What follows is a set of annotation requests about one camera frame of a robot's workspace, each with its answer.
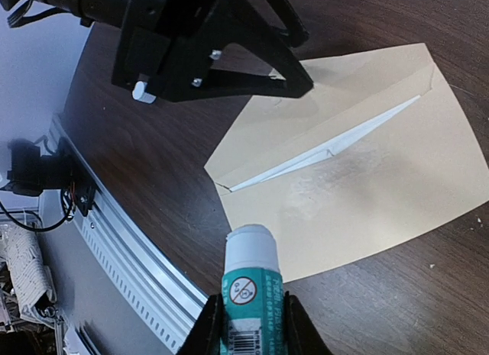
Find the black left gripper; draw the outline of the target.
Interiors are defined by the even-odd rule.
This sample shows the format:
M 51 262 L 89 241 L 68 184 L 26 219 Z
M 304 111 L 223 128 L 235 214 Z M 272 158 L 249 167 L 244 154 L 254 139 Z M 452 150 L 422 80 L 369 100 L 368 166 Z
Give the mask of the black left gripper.
M 282 77 L 213 69 L 241 35 L 244 0 L 128 0 L 112 84 L 132 90 L 140 78 L 150 95 L 170 102 L 240 95 L 301 98 L 314 82 L 289 48 L 309 32 L 289 0 L 245 0 L 246 26 L 256 37 L 240 46 Z M 269 24 L 264 9 L 283 27 Z

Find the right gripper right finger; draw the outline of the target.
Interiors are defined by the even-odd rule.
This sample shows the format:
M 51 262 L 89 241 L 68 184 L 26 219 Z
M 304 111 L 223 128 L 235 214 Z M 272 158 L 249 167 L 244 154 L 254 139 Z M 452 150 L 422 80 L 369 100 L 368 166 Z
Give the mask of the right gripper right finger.
M 285 294 L 284 315 L 288 354 L 332 355 L 297 296 Z

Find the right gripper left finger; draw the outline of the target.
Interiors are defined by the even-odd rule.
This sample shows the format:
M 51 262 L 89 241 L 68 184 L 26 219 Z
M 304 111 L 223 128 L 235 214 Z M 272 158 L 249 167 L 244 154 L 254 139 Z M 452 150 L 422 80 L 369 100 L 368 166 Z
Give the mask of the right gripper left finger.
M 219 355 L 224 317 L 222 295 L 209 296 L 179 355 Z

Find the small green glue stick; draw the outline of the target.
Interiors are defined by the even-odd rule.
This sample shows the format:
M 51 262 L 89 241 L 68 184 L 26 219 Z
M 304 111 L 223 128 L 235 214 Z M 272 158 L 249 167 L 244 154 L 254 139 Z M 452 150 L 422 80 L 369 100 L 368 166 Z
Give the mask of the small green glue stick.
M 226 237 L 222 277 L 222 354 L 287 354 L 277 244 L 259 224 Z

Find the white glue stick cap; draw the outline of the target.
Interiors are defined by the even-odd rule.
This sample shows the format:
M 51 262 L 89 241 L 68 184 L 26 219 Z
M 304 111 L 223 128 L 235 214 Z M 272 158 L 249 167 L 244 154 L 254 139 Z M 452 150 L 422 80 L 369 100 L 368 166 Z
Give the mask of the white glue stick cap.
M 135 101 L 142 102 L 145 104 L 153 104 L 157 97 L 155 95 L 152 95 L 146 91 L 147 88 L 147 83 L 143 81 L 138 81 L 134 85 L 133 91 L 132 91 L 132 98 Z

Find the brown kraft envelope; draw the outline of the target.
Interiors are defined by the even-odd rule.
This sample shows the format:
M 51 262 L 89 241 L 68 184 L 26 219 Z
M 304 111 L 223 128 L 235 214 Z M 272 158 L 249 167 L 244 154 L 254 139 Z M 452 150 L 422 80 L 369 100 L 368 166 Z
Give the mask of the brown kraft envelope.
M 425 44 L 306 60 L 313 90 L 255 96 L 205 169 L 232 228 L 262 224 L 287 282 L 369 257 L 488 200 L 488 166 Z

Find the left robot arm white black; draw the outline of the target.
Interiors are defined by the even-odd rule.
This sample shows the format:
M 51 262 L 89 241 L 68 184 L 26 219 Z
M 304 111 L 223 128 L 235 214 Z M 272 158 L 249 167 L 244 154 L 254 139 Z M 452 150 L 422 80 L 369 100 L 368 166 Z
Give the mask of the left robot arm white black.
M 121 31 L 112 83 L 150 104 L 240 95 L 300 98 L 313 80 L 293 55 L 308 40 L 288 0 L 265 0 L 281 20 L 269 25 L 248 0 L 1 0 L 8 26 L 23 27 L 71 14 Z M 278 72 L 278 77 L 216 69 L 237 44 Z

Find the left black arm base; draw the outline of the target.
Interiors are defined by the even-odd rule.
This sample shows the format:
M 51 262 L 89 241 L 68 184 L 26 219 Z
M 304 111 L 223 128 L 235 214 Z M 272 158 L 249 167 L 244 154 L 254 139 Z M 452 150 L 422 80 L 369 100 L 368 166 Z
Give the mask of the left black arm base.
M 39 146 L 23 139 L 9 142 L 7 148 L 10 167 L 2 190 L 38 197 L 47 190 L 70 189 L 77 210 L 84 217 L 88 215 L 95 198 L 96 182 L 65 137 L 59 139 L 53 154 L 42 154 Z

